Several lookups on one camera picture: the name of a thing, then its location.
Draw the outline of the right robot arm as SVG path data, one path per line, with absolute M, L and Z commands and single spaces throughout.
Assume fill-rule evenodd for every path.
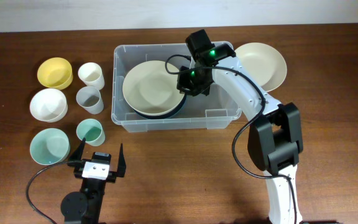
M 186 44 L 192 66 L 177 72 L 177 88 L 192 96 L 205 94 L 213 83 L 225 90 L 247 118 L 231 151 L 248 175 L 263 179 L 268 190 L 271 223 L 301 223 L 296 171 L 303 151 L 300 111 L 270 95 L 287 74 L 277 50 L 265 44 Z

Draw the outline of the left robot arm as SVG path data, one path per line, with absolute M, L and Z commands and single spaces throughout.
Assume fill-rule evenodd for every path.
M 115 183 L 118 177 L 126 173 L 123 145 L 120 145 L 117 170 L 110 169 L 111 155 L 94 152 L 91 159 L 82 158 L 86 139 L 68 159 L 74 168 L 74 176 L 82 180 L 77 192 L 67 194 L 60 205 L 65 223 L 98 223 L 107 183 Z

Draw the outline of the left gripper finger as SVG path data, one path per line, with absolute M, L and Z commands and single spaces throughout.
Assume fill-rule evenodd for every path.
M 68 166 L 75 166 L 75 161 L 81 161 L 83 150 L 85 148 L 86 138 L 81 140 L 80 145 L 76 148 L 76 150 L 71 154 L 68 158 Z
M 124 157 L 123 143 L 120 145 L 119 159 L 117 164 L 116 177 L 124 177 L 126 173 L 126 161 Z

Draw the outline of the beige plate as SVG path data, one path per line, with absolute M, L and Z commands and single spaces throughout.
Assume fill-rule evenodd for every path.
M 160 60 L 136 65 L 122 84 L 125 101 L 145 116 L 166 116 L 174 112 L 185 101 L 185 95 L 177 89 L 176 72 L 175 66 Z
M 282 54 L 267 44 L 252 42 L 235 50 L 248 74 L 266 92 L 277 89 L 287 77 L 287 63 Z

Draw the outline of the blue plate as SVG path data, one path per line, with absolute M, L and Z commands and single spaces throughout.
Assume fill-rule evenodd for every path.
M 186 98 L 187 98 L 187 95 L 184 95 L 183 99 L 181 100 L 181 102 L 170 112 L 168 113 L 164 113 L 162 115 L 146 115 L 144 113 L 140 113 L 138 111 L 135 111 L 139 116 L 143 117 L 143 118 L 146 118 L 146 119 L 167 119 L 167 118 L 170 118 L 172 116 L 175 116 L 182 108 L 183 108 L 183 105 L 185 104 L 185 101 L 186 101 Z

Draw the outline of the white plastic bowl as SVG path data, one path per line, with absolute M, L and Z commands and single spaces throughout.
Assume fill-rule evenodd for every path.
M 54 123 L 60 121 L 68 111 L 65 94 L 54 88 L 46 88 L 34 95 L 30 101 L 31 115 L 43 122 Z

